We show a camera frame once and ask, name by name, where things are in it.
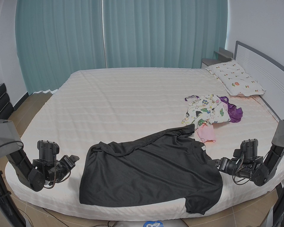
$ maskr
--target curtain fold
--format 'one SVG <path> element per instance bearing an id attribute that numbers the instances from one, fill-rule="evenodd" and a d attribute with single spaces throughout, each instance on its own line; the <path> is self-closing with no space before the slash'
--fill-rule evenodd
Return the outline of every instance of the curtain fold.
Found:
<path id="1" fill-rule="evenodd" d="M 18 0 L 16 43 L 29 94 L 105 68 L 101 0 Z"/>
<path id="2" fill-rule="evenodd" d="M 226 0 L 103 0 L 108 68 L 200 68 L 225 47 Z"/>

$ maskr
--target tile floor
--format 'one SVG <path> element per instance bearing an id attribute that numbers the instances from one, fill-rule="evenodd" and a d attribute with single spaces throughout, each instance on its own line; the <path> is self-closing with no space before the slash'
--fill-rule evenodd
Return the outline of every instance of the tile floor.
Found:
<path id="1" fill-rule="evenodd" d="M 14 122 L 20 136 L 23 135 L 33 117 L 41 109 L 45 102 L 51 97 L 51 95 L 51 93 L 38 93 L 29 96 L 25 100 L 25 102 L 17 109 L 17 111 L 10 116 L 9 120 L 12 120 Z M 2 170 L 3 172 L 5 170 L 7 161 L 8 160 L 6 157 L 0 158 L 0 170 Z M 25 211 L 28 214 L 33 222 L 34 227 L 66 227 L 64 224 L 49 215 L 41 207 L 20 200 L 13 193 L 6 180 L 5 183 L 8 189 L 12 192 L 12 198 L 15 204 L 19 209 Z M 261 197 L 230 207 L 211 216 L 200 218 L 185 218 L 184 221 L 188 226 L 196 227 L 257 227 L 260 225 L 263 218 L 266 216 L 267 212 L 276 202 L 276 200 L 277 192 L 276 190 L 273 190 L 272 192 L 268 192 Z M 69 227 L 89 227 L 99 224 L 107 224 L 107 221 L 104 220 L 89 220 L 78 218 L 60 214 L 51 210 L 48 210 L 48 212 L 56 216 Z M 2 227 L 10 227 L 10 224 L 1 213 L 0 223 Z"/>

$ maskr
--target mattress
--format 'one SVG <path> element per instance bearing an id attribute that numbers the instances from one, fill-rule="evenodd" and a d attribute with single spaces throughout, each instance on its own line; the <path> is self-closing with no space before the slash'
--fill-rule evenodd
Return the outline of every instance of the mattress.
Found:
<path id="1" fill-rule="evenodd" d="M 185 199 L 136 207 L 100 207 L 79 203 L 79 185 L 88 149 L 104 143 L 132 141 L 168 128 L 181 127 L 189 95 L 228 96 L 222 84 L 205 69 L 111 68 L 73 73 L 35 115 L 22 136 L 30 160 L 38 158 L 37 141 L 55 141 L 62 155 L 77 155 L 80 160 L 71 176 L 52 190 L 34 192 L 22 185 L 10 163 L 5 174 L 15 194 L 22 200 L 66 215 L 101 220 L 166 220 L 200 217 L 189 214 Z M 265 104 L 255 97 L 230 97 L 230 103 L 242 107 L 239 123 L 214 125 L 217 141 L 206 142 L 212 159 L 232 158 L 241 141 L 257 138 L 258 154 L 265 155 L 277 127 L 277 121 Z M 192 135 L 200 140 L 197 133 Z M 267 184 L 253 182 L 238 186 L 232 177 L 221 173 L 221 198 L 205 216 L 271 191 L 284 179 L 284 163 Z"/>

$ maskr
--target patterned pillow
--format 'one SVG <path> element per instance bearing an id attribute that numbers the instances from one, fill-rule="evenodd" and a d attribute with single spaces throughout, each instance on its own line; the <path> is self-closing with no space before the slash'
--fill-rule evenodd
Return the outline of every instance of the patterned pillow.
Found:
<path id="1" fill-rule="evenodd" d="M 265 92 L 265 89 L 235 60 L 211 65 L 205 69 L 220 81 L 230 95 L 250 96 Z"/>

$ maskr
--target gray headboard trim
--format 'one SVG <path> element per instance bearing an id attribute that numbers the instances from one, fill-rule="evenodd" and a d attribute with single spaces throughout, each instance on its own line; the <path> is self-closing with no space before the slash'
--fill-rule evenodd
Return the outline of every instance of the gray headboard trim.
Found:
<path id="1" fill-rule="evenodd" d="M 258 51 L 257 49 L 249 46 L 249 45 L 246 45 L 240 41 L 236 41 L 236 47 L 235 47 L 235 53 L 234 53 L 234 59 L 236 60 L 236 56 L 237 56 L 237 50 L 238 50 L 238 45 L 240 46 L 243 46 L 244 48 L 260 55 L 261 57 L 265 58 L 266 60 L 268 60 L 269 62 L 271 62 L 272 64 L 274 64 L 275 66 L 277 66 L 279 69 L 281 69 L 282 71 L 284 71 L 284 66 L 281 65 L 279 62 L 275 61 L 274 59 L 272 59 L 271 57 L 267 56 L 266 54 Z M 276 112 L 273 110 L 273 108 L 271 108 L 271 106 L 265 101 L 265 99 L 263 99 L 261 96 L 260 98 L 264 101 L 264 103 L 272 110 L 272 112 L 277 116 L 277 118 L 279 120 L 281 120 L 281 118 L 276 114 Z"/>

